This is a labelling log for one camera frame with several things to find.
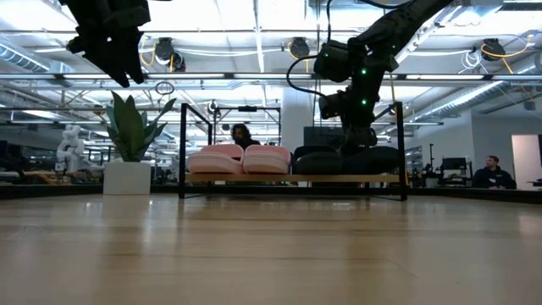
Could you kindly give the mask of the wooden shelf with black frame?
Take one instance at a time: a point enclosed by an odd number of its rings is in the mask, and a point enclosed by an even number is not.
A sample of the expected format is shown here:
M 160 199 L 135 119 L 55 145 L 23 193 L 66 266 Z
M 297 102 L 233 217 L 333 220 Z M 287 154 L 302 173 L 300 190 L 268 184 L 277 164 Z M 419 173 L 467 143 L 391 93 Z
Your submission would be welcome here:
M 277 187 L 254 186 L 253 188 L 235 186 L 236 182 L 306 182 L 306 183 L 361 183 L 363 188 L 335 188 L 330 193 L 348 196 L 398 196 L 400 201 L 407 200 L 407 171 L 405 165 L 405 144 L 400 139 L 397 159 L 397 175 L 278 175 L 278 174 L 187 174 L 185 172 L 186 148 L 180 149 L 180 175 L 177 194 L 180 199 L 188 194 L 240 194 L 240 195 L 323 195 L 325 190 L 317 187 Z

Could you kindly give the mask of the black monitor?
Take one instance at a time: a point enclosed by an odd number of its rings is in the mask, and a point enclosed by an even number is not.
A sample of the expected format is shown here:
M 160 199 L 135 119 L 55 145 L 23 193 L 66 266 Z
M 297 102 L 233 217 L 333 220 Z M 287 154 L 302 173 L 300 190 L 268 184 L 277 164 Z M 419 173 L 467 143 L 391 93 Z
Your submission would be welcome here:
M 305 146 L 326 146 L 338 149 L 345 143 L 345 139 L 340 127 L 307 126 L 304 128 L 303 144 Z

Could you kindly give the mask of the green succulent plant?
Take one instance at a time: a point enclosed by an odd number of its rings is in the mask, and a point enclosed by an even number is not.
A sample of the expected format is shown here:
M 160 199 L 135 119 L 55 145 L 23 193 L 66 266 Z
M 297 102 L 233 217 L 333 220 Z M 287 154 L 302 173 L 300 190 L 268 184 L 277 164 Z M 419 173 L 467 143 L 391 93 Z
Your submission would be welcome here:
M 135 99 L 132 96 L 123 99 L 114 91 L 111 94 L 113 105 L 106 107 L 109 118 L 108 136 L 124 162 L 139 163 L 154 140 L 162 134 L 167 124 L 160 125 L 158 121 L 173 109 L 176 99 L 169 100 L 159 115 L 149 121 L 147 112 L 140 112 L 136 108 Z

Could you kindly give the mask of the white plant pot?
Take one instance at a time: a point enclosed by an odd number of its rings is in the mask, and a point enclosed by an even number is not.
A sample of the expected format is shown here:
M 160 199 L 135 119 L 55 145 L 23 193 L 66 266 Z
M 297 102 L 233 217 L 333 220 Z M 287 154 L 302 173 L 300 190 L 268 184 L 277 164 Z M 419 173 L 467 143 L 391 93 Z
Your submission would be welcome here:
M 103 171 L 104 195 L 149 195 L 151 165 L 136 162 L 107 163 Z

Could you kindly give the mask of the black background gantry frame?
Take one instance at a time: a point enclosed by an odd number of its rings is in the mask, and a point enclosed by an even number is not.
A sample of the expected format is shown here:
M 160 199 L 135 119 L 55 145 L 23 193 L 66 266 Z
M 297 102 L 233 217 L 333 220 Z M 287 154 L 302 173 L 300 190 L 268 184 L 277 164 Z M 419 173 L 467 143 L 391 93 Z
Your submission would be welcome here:
M 264 121 L 256 121 L 252 119 L 246 119 L 243 121 L 224 121 L 224 119 L 230 114 L 230 112 L 238 112 L 244 114 L 251 114 L 256 112 L 264 112 L 266 114 L 266 119 Z M 217 106 L 213 110 L 213 135 L 212 135 L 212 144 L 216 144 L 218 141 L 219 134 L 217 132 L 217 127 L 219 125 L 230 125 L 230 130 L 233 130 L 233 125 L 235 124 L 244 124 L 248 125 L 271 125 L 275 124 L 278 126 L 277 135 L 263 135 L 265 140 L 268 140 L 269 143 L 273 143 L 276 146 L 280 146 L 282 143 L 282 115 L 281 108 L 269 108 L 269 107 L 257 107 L 257 106 L 239 106 L 239 107 L 219 107 Z

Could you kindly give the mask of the black foam slide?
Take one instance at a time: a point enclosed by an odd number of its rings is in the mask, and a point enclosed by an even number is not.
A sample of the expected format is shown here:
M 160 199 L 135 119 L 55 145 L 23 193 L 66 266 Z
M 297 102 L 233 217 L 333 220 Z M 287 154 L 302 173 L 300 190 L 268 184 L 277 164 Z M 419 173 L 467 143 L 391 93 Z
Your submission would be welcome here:
M 345 175 L 381 175 L 399 167 L 399 150 L 393 147 L 370 147 L 344 157 L 341 173 Z
M 295 175 L 338 175 L 343 158 L 332 147 L 303 146 L 293 154 L 292 173 Z

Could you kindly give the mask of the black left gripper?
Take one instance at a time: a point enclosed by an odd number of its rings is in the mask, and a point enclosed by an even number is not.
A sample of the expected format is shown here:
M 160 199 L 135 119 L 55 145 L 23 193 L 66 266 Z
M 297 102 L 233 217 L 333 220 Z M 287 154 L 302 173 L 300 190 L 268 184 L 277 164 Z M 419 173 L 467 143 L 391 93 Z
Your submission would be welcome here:
M 147 0 L 58 0 L 72 13 L 77 36 L 68 47 L 84 47 L 84 57 L 126 88 L 144 81 L 139 27 L 151 21 Z

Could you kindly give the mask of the background workstation equipment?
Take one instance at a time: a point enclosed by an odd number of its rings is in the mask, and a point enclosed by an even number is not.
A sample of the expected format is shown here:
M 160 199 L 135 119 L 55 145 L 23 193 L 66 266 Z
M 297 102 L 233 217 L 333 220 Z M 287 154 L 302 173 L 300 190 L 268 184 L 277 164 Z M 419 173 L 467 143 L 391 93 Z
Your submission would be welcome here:
M 472 186 L 472 163 L 465 157 L 442 158 L 440 166 L 440 185 L 443 187 Z

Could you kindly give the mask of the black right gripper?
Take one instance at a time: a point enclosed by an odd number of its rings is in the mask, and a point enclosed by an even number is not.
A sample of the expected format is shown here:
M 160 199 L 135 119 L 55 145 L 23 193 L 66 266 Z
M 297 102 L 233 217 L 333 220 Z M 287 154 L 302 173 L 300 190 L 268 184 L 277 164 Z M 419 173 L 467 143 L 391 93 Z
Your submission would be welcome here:
M 342 123 L 345 127 L 368 129 L 374 122 L 373 109 L 379 97 L 380 83 L 352 83 L 344 92 Z M 345 136 L 340 147 L 341 154 L 364 152 L 378 144 L 376 135 L 364 136 L 360 146 L 354 139 Z

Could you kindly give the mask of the black aluminium table frame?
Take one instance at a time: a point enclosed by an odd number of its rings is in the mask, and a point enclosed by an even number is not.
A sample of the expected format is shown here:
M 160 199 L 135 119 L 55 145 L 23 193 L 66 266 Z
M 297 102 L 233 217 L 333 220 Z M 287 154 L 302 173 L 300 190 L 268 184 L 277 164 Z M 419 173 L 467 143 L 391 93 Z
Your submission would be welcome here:
M 14 185 L 0 186 L 0 200 L 33 197 L 61 197 L 101 194 L 101 185 L 46 186 Z M 291 187 L 291 186 L 159 186 L 151 187 L 152 194 L 175 194 L 185 198 L 191 194 L 202 195 L 270 195 L 298 197 L 457 197 L 497 202 L 517 202 L 542 205 L 542 191 L 490 190 L 473 188 L 345 188 L 345 187 Z

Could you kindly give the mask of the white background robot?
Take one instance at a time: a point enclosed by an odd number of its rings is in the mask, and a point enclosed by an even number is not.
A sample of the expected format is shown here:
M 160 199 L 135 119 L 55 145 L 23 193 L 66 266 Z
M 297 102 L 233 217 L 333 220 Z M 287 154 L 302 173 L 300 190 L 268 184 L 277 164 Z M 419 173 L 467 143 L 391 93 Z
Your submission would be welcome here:
M 65 126 L 65 129 L 62 132 L 62 141 L 58 145 L 56 151 L 57 161 L 54 167 L 56 173 L 66 175 L 67 173 L 81 171 L 104 171 L 103 166 L 95 165 L 84 158 L 85 144 L 84 141 L 79 138 L 80 130 L 81 128 L 79 125 Z

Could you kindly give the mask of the person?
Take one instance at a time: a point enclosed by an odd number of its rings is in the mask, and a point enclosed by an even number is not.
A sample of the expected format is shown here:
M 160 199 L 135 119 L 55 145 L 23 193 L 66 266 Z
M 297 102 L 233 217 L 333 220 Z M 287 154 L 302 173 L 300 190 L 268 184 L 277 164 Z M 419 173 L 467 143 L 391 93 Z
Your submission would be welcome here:
M 244 124 L 233 125 L 231 136 L 236 145 L 246 150 L 249 146 L 260 145 L 260 142 L 252 139 L 252 134 Z
M 512 176 L 499 166 L 499 159 L 489 155 L 485 166 L 478 169 L 473 176 L 473 188 L 516 190 L 517 183 Z

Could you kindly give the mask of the pink foam slide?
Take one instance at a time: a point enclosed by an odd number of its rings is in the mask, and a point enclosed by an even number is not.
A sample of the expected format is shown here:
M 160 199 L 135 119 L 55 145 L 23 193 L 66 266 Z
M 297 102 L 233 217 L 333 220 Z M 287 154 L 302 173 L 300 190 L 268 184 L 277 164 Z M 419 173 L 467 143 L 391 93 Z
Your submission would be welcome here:
M 191 174 L 242 174 L 244 152 L 236 144 L 205 146 L 188 157 L 186 169 Z
M 243 170 L 246 174 L 290 173 L 290 152 L 283 147 L 251 145 L 245 150 Z

